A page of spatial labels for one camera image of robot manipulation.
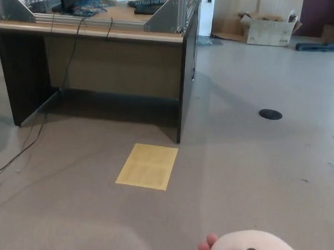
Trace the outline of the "person's bare hand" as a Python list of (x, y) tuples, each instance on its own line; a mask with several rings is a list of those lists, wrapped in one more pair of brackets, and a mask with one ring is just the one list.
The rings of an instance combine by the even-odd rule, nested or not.
[(211, 233), (207, 235), (206, 241), (200, 243), (198, 245), (198, 250), (211, 250), (212, 246), (215, 244), (215, 242), (218, 240), (218, 236)]

